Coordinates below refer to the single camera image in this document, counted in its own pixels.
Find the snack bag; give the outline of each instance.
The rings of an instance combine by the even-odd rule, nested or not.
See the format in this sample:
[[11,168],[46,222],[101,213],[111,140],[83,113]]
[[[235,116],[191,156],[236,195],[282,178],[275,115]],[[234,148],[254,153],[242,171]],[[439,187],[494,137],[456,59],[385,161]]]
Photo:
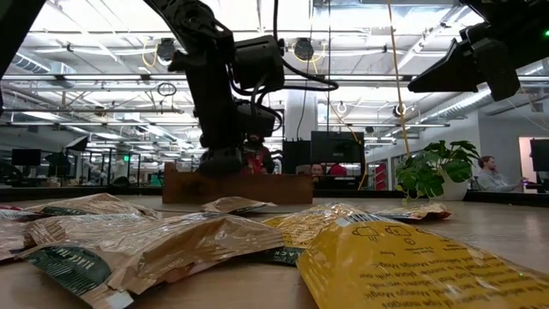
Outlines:
[[124,202],[106,193],[46,203],[26,208],[26,210],[48,215],[136,214],[160,218],[160,214],[154,210]]
[[320,309],[549,306],[549,276],[376,215],[335,220],[297,265]]
[[413,207],[372,211],[372,213],[395,220],[442,220],[452,215],[443,203],[425,203]]
[[201,208],[204,211],[238,215],[266,206],[276,206],[276,204],[254,201],[244,197],[222,197],[203,204]]
[[279,215],[263,223],[282,232],[284,247],[271,249],[252,257],[259,261],[280,262],[295,265],[299,254],[306,249],[318,232],[335,219],[352,215],[360,210],[343,203],[327,203],[290,215]]
[[27,211],[0,209],[0,261],[33,246],[33,239],[25,228],[30,221],[45,217]]
[[[33,230],[46,236],[31,232],[42,245],[21,257],[93,308],[125,308],[131,294],[161,282],[283,245],[276,229],[234,215],[190,214],[119,227],[117,220],[86,222],[86,217],[92,216],[35,222]],[[86,232],[78,231],[79,224]]]

